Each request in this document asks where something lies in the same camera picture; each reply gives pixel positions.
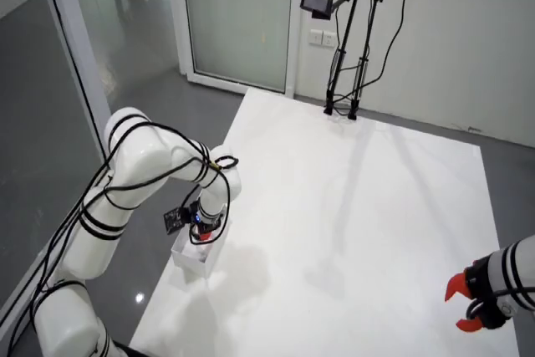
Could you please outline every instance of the white table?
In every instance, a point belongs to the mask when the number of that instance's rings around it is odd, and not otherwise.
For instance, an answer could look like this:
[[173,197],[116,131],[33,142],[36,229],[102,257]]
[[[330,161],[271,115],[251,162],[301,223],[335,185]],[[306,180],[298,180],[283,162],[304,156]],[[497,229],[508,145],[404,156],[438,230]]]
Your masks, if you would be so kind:
[[448,279],[498,249],[479,148],[249,90],[243,192],[208,280],[167,263],[131,346],[159,357],[516,357]]

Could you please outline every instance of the door frame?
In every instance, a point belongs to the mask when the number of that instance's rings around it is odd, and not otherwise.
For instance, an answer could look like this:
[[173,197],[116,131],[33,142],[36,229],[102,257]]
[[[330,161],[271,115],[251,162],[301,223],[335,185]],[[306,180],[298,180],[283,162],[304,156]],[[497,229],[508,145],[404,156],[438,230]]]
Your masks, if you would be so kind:
[[[48,0],[48,5],[58,31],[59,41],[64,49],[65,58],[73,75],[89,130],[98,150],[100,161],[103,162],[107,154],[104,128],[111,116],[110,106],[99,75],[79,1]],[[63,239],[64,235],[59,238],[58,246],[52,250],[51,258],[53,260],[59,252],[59,245],[62,244]],[[14,325],[33,296],[33,291],[42,272],[39,265],[48,248],[48,243],[44,245],[43,250],[23,275],[6,303],[0,305],[0,319],[6,317],[4,321],[0,321],[0,355],[7,353]],[[16,340],[21,336],[22,328],[27,325],[28,316],[22,321],[22,327],[17,333]]]
[[[288,57],[286,64],[286,82],[284,95],[293,98],[298,73],[299,39],[301,33],[301,0],[290,0],[290,24],[288,29]],[[191,31],[186,0],[171,0],[173,19],[176,27],[176,47],[178,48],[181,73],[188,81],[226,91],[245,94],[253,85],[242,84],[226,79],[197,73],[193,64],[191,48]]]

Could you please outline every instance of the black cable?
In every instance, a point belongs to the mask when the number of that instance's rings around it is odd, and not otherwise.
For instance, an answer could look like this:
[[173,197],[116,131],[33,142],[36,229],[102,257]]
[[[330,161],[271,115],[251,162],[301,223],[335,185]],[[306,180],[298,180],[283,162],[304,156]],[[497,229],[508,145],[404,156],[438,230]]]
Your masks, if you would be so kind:
[[[115,145],[114,149],[110,152],[108,157],[105,159],[104,163],[99,167],[99,169],[95,172],[95,174],[93,175],[93,177],[89,181],[89,184],[85,188],[84,193],[82,194],[82,196],[75,203],[74,207],[69,211],[69,213],[67,214],[66,218],[59,225],[58,229],[56,229],[56,231],[54,232],[54,234],[53,234],[53,236],[50,239],[50,242],[48,244],[48,249],[47,249],[47,252],[45,253],[45,256],[43,257],[43,260],[41,261],[39,266],[36,268],[36,270],[33,272],[31,278],[25,283],[25,285],[23,287],[23,291],[21,291],[18,294],[18,296],[15,298],[15,301],[13,302],[13,304],[10,306],[9,310],[7,311],[6,315],[3,317],[3,321],[5,321],[5,319],[7,319],[7,317],[8,317],[8,315],[13,311],[13,308],[14,308],[16,302],[18,302],[18,300],[22,297],[23,292],[26,291],[26,288],[28,288],[28,285],[31,283],[31,281],[33,280],[33,278],[37,274],[38,270],[40,269],[40,266],[43,266],[43,273],[41,274],[41,278],[39,279],[39,282],[38,282],[38,285],[36,287],[35,293],[33,294],[29,304],[26,306],[26,308],[24,309],[23,313],[18,318],[17,323],[15,324],[15,328],[13,330],[11,339],[9,340],[8,357],[13,352],[14,342],[15,342],[15,339],[17,337],[18,328],[20,327],[21,323],[24,320],[24,317],[26,316],[26,314],[30,310],[31,305],[35,302],[35,299],[37,298],[37,296],[42,292],[44,285],[50,279],[50,276],[52,275],[52,272],[54,271],[55,267],[58,265],[59,260],[61,259],[61,257],[63,256],[64,249],[66,248],[66,245],[67,245],[67,243],[69,241],[69,237],[70,237],[70,234],[72,233],[72,229],[75,226],[74,224],[75,224],[76,220],[79,219],[80,211],[78,211],[78,209],[79,209],[80,205],[82,204],[82,202],[84,200],[84,197],[87,195],[89,190],[91,188],[93,188],[94,182],[97,179],[99,179],[99,177],[102,174],[102,172],[104,171],[104,169],[110,165],[110,162],[113,159],[113,157],[114,157],[115,153],[117,152],[117,150],[119,149],[119,146],[123,143],[123,141],[126,139],[128,134],[131,133],[133,130],[136,130],[139,127],[147,126],[148,123],[150,123],[150,122],[144,121],[144,122],[138,123],[136,125],[132,125],[123,134],[123,136],[117,141],[117,144]],[[63,246],[61,248],[61,250],[63,250],[63,252],[60,250],[60,253],[59,253],[58,257],[56,258],[56,261],[54,262],[52,268],[50,269],[50,271],[47,274],[48,260],[50,259],[52,251],[55,249],[55,246],[58,244],[59,239],[68,230],[69,230],[69,233],[65,237],[64,244],[63,244]]]
[[520,294],[522,292],[535,293],[535,287],[532,286],[527,288],[506,288],[493,292],[487,296],[476,298],[470,303],[470,305],[466,309],[466,319],[474,319],[477,316],[478,309],[483,303],[487,301],[494,301],[496,298],[501,296],[507,296],[509,294]]
[[[394,37],[392,38],[392,40],[390,41],[390,45],[389,47],[387,48],[386,50],[386,55],[385,55],[385,60],[383,62],[383,67],[381,69],[381,72],[379,74],[379,76],[376,78],[376,79],[372,79],[370,82],[364,84],[362,86],[362,88],[364,87],[367,87],[368,85],[372,85],[373,83],[376,83],[377,81],[380,80],[380,78],[383,76],[383,73],[385,72],[385,68],[386,68],[386,62],[388,60],[388,56],[390,54],[390,50],[392,49],[392,45],[394,44],[394,41],[395,39],[397,38],[397,36],[399,35],[400,31],[401,31],[401,28],[403,27],[403,22],[404,22],[404,19],[405,19],[405,3],[406,3],[406,0],[403,0],[402,4],[401,4],[401,21],[400,21],[400,26],[398,27],[398,29],[396,30],[395,34],[394,34]],[[370,19],[371,19],[371,10],[372,10],[372,7],[373,7],[373,0],[369,0],[369,12],[368,12],[368,31],[370,31],[371,29],[371,25],[370,25]],[[367,47],[366,49],[366,58],[369,57],[369,46]],[[337,99],[334,101],[334,103],[336,102],[340,102],[342,100],[345,100],[347,98],[349,98],[351,95],[353,95],[355,92],[356,92],[357,89],[354,89],[352,90],[351,92],[347,93],[346,95],[341,95],[341,94],[334,94],[334,96],[340,96],[341,98],[340,99]]]
[[338,40],[338,46],[336,47],[336,50],[340,49],[340,30],[338,25],[338,10],[336,9],[336,12],[334,12],[334,18],[336,19],[336,39]]
[[[162,129],[162,130],[170,131],[170,132],[180,136],[187,144],[189,144],[197,152],[199,152],[199,154],[201,155],[202,159],[194,156],[194,157],[192,157],[191,159],[189,159],[187,162],[185,162],[184,164],[182,164],[180,166],[177,166],[177,167],[175,167],[173,169],[168,170],[167,172],[165,172],[165,173],[163,173],[161,175],[153,177],[152,179],[149,179],[147,181],[143,181],[141,183],[137,183],[135,185],[131,185],[131,186],[107,186],[99,194],[97,194],[95,197],[93,197],[91,200],[89,200],[87,205],[82,206],[82,208],[78,211],[78,213],[76,213],[76,215],[73,215],[74,211],[76,211],[78,209],[79,205],[82,203],[82,201],[83,201],[85,195],[87,194],[87,192],[89,191],[89,189],[93,187],[93,184],[94,184],[95,180],[99,178],[99,176],[101,175],[103,169],[109,165],[109,163],[113,159],[113,156],[115,155],[116,151],[119,149],[120,145],[123,143],[123,141],[126,139],[126,137],[132,131],[134,131],[134,130],[140,128],[140,127],[144,127],[144,126],[157,127],[157,128]],[[41,279],[39,280],[38,286],[36,287],[34,296],[32,297],[31,302],[26,306],[26,308],[24,309],[23,313],[19,317],[17,323],[15,324],[15,328],[13,330],[13,333],[12,333],[12,336],[11,336],[11,339],[10,339],[10,342],[9,342],[9,346],[8,346],[8,357],[13,352],[13,347],[14,347],[14,344],[15,344],[15,339],[16,339],[16,335],[17,335],[17,332],[18,332],[18,328],[20,327],[21,323],[23,322],[23,319],[26,316],[26,314],[28,313],[28,311],[30,311],[33,308],[33,304],[35,303],[35,301],[38,298],[39,294],[43,291],[43,287],[46,285],[46,283],[48,282],[48,280],[52,276],[52,274],[53,274],[55,268],[58,266],[59,262],[62,260],[62,257],[64,255],[65,249],[66,249],[67,245],[69,244],[69,239],[70,239],[70,237],[71,237],[71,235],[73,233],[73,230],[75,228],[75,223],[77,222],[78,219],[80,219],[80,216],[81,216],[82,212],[86,212],[87,209],[91,205],[93,205],[99,198],[101,198],[102,196],[107,195],[111,191],[128,191],[128,190],[134,190],[134,189],[137,189],[137,188],[141,188],[143,186],[149,186],[150,184],[153,184],[153,183],[155,183],[155,182],[157,182],[159,180],[162,180],[163,178],[170,176],[171,174],[175,173],[176,171],[179,171],[180,169],[183,169],[184,167],[186,167],[189,164],[191,164],[193,161],[198,161],[199,163],[201,163],[201,166],[203,166],[203,167],[205,166],[208,170],[214,171],[216,173],[216,176],[222,177],[222,179],[225,181],[225,184],[226,184],[226,187],[227,187],[227,213],[225,215],[225,219],[224,219],[224,223],[222,225],[221,231],[212,240],[205,241],[205,242],[193,242],[195,245],[210,244],[212,242],[217,241],[221,237],[221,235],[224,233],[225,228],[227,226],[228,215],[229,215],[229,211],[230,211],[230,203],[231,203],[230,185],[228,183],[228,179],[221,172],[221,170],[226,170],[226,169],[233,168],[238,163],[238,159],[233,157],[233,156],[222,156],[222,157],[217,159],[217,161],[224,161],[224,160],[230,160],[231,164],[229,164],[227,166],[218,166],[218,165],[215,165],[216,162],[215,163],[210,162],[206,152],[203,151],[202,147],[199,147],[198,145],[193,143],[193,141],[191,141],[189,138],[185,137],[180,131],[178,131],[176,129],[173,129],[172,127],[169,127],[169,126],[166,126],[166,125],[161,125],[161,124],[154,123],[154,122],[151,122],[151,121],[143,121],[143,122],[137,123],[137,124],[132,125],[131,127],[129,127],[129,129],[126,130],[126,132],[117,141],[117,144],[115,144],[114,149],[110,152],[110,155],[106,158],[104,163],[101,165],[101,167],[94,174],[94,176],[91,179],[88,187],[84,191],[84,194],[80,197],[79,201],[77,202],[77,205],[75,205],[75,207],[73,209],[71,209],[71,211],[69,212],[68,216],[65,218],[65,220],[62,222],[60,227],[54,233],[53,238],[51,239],[51,242],[50,242],[50,244],[48,246],[47,253],[45,254],[45,257],[44,257],[44,259],[42,261],[42,263],[44,263],[44,269],[43,269],[43,273],[41,275]],[[194,190],[191,191],[190,194],[188,194],[187,198],[189,198],[191,196],[191,194],[194,192]],[[62,247],[61,247],[61,249],[59,251],[59,255],[54,260],[51,268],[49,269],[49,272],[47,273],[46,271],[48,270],[48,260],[50,259],[51,253],[54,250],[54,244],[57,244],[59,239],[63,236],[63,233],[65,233],[66,231],[68,231],[68,232],[67,232],[67,234],[65,236],[64,243],[63,243],[63,245],[62,245]],[[29,282],[30,281],[28,281],[26,283],[25,289],[28,287]]]
[[367,87],[368,85],[372,85],[373,83],[376,83],[377,81],[380,80],[380,78],[383,76],[383,73],[385,72],[385,68],[386,68],[386,62],[388,61],[388,55],[390,53],[390,50],[392,49],[392,45],[394,44],[394,41],[395,39],[398,37],[400,31],[401,31],[401,28],[403,27],[403,22],[404,22],[404,19],[405,19],[405,2],[406,0],[403,0],[403,2],[401,3],[401,21],[400,21],[400,26],[398,27],[397,31],[395,32],[394,34],[394,37],[392,38],[392,40],[390,41],[390,45],[388,46],[388,48],[386,49],[386,55],[385,55],[385,60],[383,61],[383,67],[381,69],[381,72],[379,74],[379,76],[376,78],[376,79],[372,79],[370,82],[364,84],[362,86],[362,88],[365,88]]

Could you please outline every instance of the white robotic arm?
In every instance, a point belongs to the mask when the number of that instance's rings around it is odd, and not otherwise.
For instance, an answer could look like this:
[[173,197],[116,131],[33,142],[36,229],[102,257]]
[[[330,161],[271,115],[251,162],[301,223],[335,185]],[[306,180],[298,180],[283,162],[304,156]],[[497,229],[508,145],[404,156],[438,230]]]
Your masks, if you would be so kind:
[[105,271],[133,211],[169,176],[201,187],[195,216],[196,227],[204,229],[201,240],[217,230],[227,203],[240,193],[236,167],[226,168],[223,176],[217,164],[229,156],[223,145],[210,152],[202,143],[162,127],[133,108],[110,118],[105,135],[111,150],[118,146],[115,170],[108,171],[84,198],[79,227],[51,280],[56,290],[38,298],[33,309],[44,357],[130,355],[115,348],[82,281]]
[[446,301],[455,293],[473,299],[466,319],[457,322],[465,332],[501,328],[520,309],[535,311],[535,236],[516,242],[475,261],[450,279]]

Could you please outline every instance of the power cable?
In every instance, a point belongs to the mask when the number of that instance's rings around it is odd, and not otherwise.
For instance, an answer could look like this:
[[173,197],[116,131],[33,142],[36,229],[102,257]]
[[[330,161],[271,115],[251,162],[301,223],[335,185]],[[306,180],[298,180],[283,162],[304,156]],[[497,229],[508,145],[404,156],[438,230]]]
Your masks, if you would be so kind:
[[[170,169],[170,170],[168,170],[168,171],[166,171],[166,172],[164,172],[164,173],[162,173],[162,174],[160,174],[160,175],[158,175],[156,177],[153,177],[153,178],[151,178],[151,179],[149,179],[147,181],[142,181],[142,182],[134,184],[134,185],[129,185],[129,186],[107,186],[102,191],[100,191],[95,197],[91,198],[91,200],[88,201],[87,205],[84,205],[79,209],[79,206],[82,203],[84,197],[89,192],[89,189],[93,188],[93,184],[94,184],[95,180],[97,180],[99,178],[99,176],[102,174],[102,171],[104,170],[104,168],[109,165],[109,163],[113,159],[113,156],[115,155],[116,151],[119,149],[120,145],[123,143],[123,141],[126,139],[126,137],[132,131],[134,131],[134,130],[140,128],[140,127],[144,127],[144,126],[157,127],[157,128],[162,129],[162,130],[170,131],[171,133],[174,133],[174,134],[180,136],[186,143],[188,143],[197,152],[199,152],[199,154],[201,155],[202,159],[199,158],[199,157],[193,156],[192,158],[190,158],[185,163],[183,163],[183,164],[181,164],[181,165],[179,165],[179,166],[177,166],[177,167],[175,167],[173,169]],[[65,253],[65,250],[67,248],[67,245],[69,244],[70,237],[72,236],[74,228],[76,226],[75,223],[81,218],[81,214],[83,212],[86,212],[89,209],[89,207],[91,207],[102,196],[106,196],[108,193],[110,193],[112,191],[131,191],[131,190],[134,190],[134,189],[141,188],[143,186],[149,186],[149,185],[154,184],[157,181],[160,181],[160,180],[172,175],[173,173],[185,168],[186,166],[190,165],[193,161],[197,161],[197,162],[201,163],[201,168],[203,170],[204,170],[204,168],[206,168],[206,171],[209,171],[209,170],[214,171],[216,173],[216,176],[220,176],[224,180],[225,186],[227,188],[227,210],[226,210],[226,213],[225,213],[225,217],[223,219],[222,227],[219,230],[219,233],[213,239],[208,240],[208,241],[204,241],[204,242],[192,241],[193,239],[191,238],[191,228],[190,228],[190,240],[195,245],[204,245],[204,244],[211,244],[213,242],[216,242],[221,237],[221,235],[224,233],[224,231],[225,231],[225,229],[227,227],[228,216],[229,216],[229,213],[230,213],[230,204],[231,204],[230,185],[229,185],[227,177],[222,173],[222,171],[234,167],[237,164],[238,160],[236,158],[234,158],[233,156],[223,156],[223,157],[218,158],[216,162],[211,162],[206,153],[207,152],[205,152],[202,149],[202,146],[196,145],[189,138],[185,137],[180,131],[178,131],[178,130],[172,128],[172,127],[166,126],[166,125],[161,125],[161,124],[154,123],[154,122],[151,122],[151,121],[143,121],[143,122],[137,123],[135,125],[132,125],[128,130],[126,130],[126,132],[117,141],[117,144],[115,145],[114,149],[110,152],[110,155],[106,158],[104,163],[101,165],[101,167],[94,174],[94,176],[91,179],[88,187],[84,191],[84,194],[80,197],[80,199],[76,203],[75,207],[69,212],[68,216],[64,219],[64,221],[62,222],[60,227],[58,227],[58,229],[56,229],[56,232],[54,233],[54,235],[53,235],[53,237],[52,237],[52,239],[50,241],[50,244],[48,246],[47,253],[45,254],[45,257],[44,257],[43,261],[41,262],[41,264],[44,265],[43,273],[42,273],[41,278],[39,280],[39,283],[38,283],[38,285],[36,287],[36,290],[35,290],[35,293],[34,293],[34,295],[32,297],[32,300],[26,306],[26,308],[24,309],[23,313],[18,318],[17,323],[15,324],[14,330],[12,332],[11,339],[9,341],[8,357],[10,357],[12,355],[12,353],[13,353],[14,346],[15,346],[15,339],[17,338],[18,329],[19,329],[21,323],[23,322],[23,320],[24,320],[24,318],[25,318],[25,316],[26,316],[26,314],[28,312],[32,312],[32,316],[34,316],[34,314],[35,314],[35,311],[33,311],[34,303],[38,299],[39,294],[41,294],[43,292],[44,286],[46,285],[46,283],[48,282],[48,280],[52,276],[55,268],[59,265],[59,262],[62,260],[62,258],[64,256],[64,253]],[[230,160],[230,161],[232,161],[232,163],[230,165],[227,165],[227,166],[219,166],[219,165],[217,165],[218,161],[223,161],[223,160]],[[186,196],[186,201],[187,201],[187,198],[189,198],[191,196],[191,194],[194,192],[194,190],[191,191],[188,194],[188,196]],[[53,264],[51,265],[50,269],[48,269],[48,263],[49,263],[49,259],[51,257],[52,251],[54,250],[54,245],[56,245],[59,242],[59,239],[63,236],[63,234],[65,232],[66,232],[65,239],[64,239],[64,242],[62,244],[61,249],[59,250],[59,255],[55,258],[55,260],[54,260]],[[24,286],[24,291],[26,290],[26,288],[28,287],[30,282],[31,281],[28,281],[26,283],[26,285]],[[52,289],[55,289],[55,287],[52,287],[51,289],[47,290],[47,292],[50,292]],[[22,295],[22,293],[20,293],[18,295],[17,300],[20,299],[21,295]]]

